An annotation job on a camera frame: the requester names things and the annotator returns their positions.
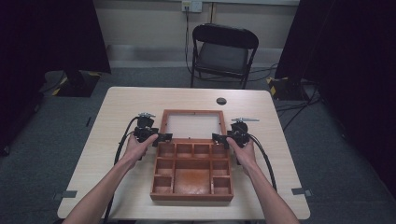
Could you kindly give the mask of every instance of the wall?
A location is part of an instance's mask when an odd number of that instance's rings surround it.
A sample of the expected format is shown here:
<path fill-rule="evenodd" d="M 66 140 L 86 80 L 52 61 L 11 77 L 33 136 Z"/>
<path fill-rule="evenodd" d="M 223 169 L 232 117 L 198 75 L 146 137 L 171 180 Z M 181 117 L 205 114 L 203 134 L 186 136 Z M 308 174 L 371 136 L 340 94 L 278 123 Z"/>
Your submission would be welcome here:
<path fill-rule="evenodd" d="M 202 13 L 189 13 L 189 36 L 191 37 L 193 27 L 211 20 L 247 28 L 260 40 L 257 57 L 262 57 L 261 61 L 276 61 L 285 45 L 297 9 L 296 4 L 287 4 L 288 6 L 235 3 L 212 5 L 203 2 Z M 168 50 L 178 52 L 176 58 L 171 60 L 184 58 L 187 23 L 185 13 L 181 12 L 180 1 L 97 0 L 95 7 L 107 45 L 128 45 L 134 50 Z M 274 53 L 275 58 L 271 58 L 268 52 Z"/>

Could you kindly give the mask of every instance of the wooden box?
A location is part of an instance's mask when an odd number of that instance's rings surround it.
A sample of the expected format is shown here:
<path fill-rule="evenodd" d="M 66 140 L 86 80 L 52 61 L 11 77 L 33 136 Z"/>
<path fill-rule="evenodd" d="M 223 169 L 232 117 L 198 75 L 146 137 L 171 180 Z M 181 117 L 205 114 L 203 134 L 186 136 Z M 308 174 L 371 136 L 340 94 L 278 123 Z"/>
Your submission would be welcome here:
<path fill-rule="evenodd" d="M 217 117 L 219 133 L 225 134 L 222 112 L 202 110 L 165 110 L 161 133 L 166 133 L 171 115 Z M 157 147 L 151 199 L 230 201 L 233 198 L 230 168 L 229 149 L 223 144 L 212 139 L 174 137 L 172 142 L 159 143 Z"/>

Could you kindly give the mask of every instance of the right arm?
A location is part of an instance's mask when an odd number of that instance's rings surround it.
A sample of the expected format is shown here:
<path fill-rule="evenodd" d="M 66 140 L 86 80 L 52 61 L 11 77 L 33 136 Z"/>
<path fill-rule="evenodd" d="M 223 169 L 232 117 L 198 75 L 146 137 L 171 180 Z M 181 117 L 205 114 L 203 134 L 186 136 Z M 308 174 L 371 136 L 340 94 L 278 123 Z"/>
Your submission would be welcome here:
<path fill-rule="evenodd" d="M 227 138 L 227 142 L 233 147 L 236 158 L 241 163 L 245 174 L 251 180 L 260 205 L 262 206 L 262 212 L 264 213 L 266 222 L 269 224 L 299 223 L 297 217 L 279 194 L 277 194 L 257 164 L 253 141 L 250 139 L 244 148 L 240 148 L 230 137 Z"/>

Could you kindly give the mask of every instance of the person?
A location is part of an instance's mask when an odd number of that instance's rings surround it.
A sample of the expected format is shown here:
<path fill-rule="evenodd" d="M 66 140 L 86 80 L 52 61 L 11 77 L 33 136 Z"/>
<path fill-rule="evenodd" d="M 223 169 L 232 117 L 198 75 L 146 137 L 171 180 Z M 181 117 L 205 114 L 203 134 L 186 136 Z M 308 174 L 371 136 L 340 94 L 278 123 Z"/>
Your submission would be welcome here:
<path fill-rule="evenodd" d="M 157 134 L 149 137 L 145 142 L 138 143 L 131 134 L 122 158 L 99 181 L 99 183 L 85 195 L 73 208 L 63 223 L 99 223 L 107 204 L 110 202 L 118 185 L 129 170 L 133 169 L 136 162 L 146 154 L 148 146 L 158 137 Z M 241 148 L 232 138 L 227 142 L 241 163 L 245 174 L 250 178 L 257 197 L 259 198 L 266 223 L 299 223 L 297 217 L 289 206 L 277 194 L 262 170 L 258 166 L 254 154 L 253 141 L 250 139 Z"/>

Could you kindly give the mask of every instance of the white table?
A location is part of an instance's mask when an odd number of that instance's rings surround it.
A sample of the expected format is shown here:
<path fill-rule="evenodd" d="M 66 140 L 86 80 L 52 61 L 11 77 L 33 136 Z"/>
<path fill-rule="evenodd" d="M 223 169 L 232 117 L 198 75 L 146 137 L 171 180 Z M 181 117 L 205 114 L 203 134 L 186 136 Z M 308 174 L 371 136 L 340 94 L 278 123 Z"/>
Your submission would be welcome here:
<path fill-rule="evenodd" d="M 226 105 L 216 100 L 223 97 Z M 222 110 L 227 130 L 231 119 L 259 119 L 249 122 L 248 131 L 262 143 L 272 163 L 277 191 L 299 219 L 307 219 L 310 211 L 303 194 L 293 195 L 301 183 L 282 132 L 271 96 L 267 91 L 203 90 L 113 87 L 107 92 L 87 143 L 82 151 L 67 190 L 76 190 L 76 198 L 63 198 L 58 210 L 66 217 L 81 198 L 92 189 L 113 165 L 118 143 L 129 121 L 141 112 L 155 114 L 153 128 L 160 128 L 164 109 Z M 155 147 L 139 161 L 120 183 L 115 193 L 110 218 L 224 220 L 263 219 L 254 189 L 235 163 L 232 153 L 233 199 L 229 202 L 172 202 L 151 200 Z M 269 179 L 262 154 L 257 149 L 258 164 Z"/>

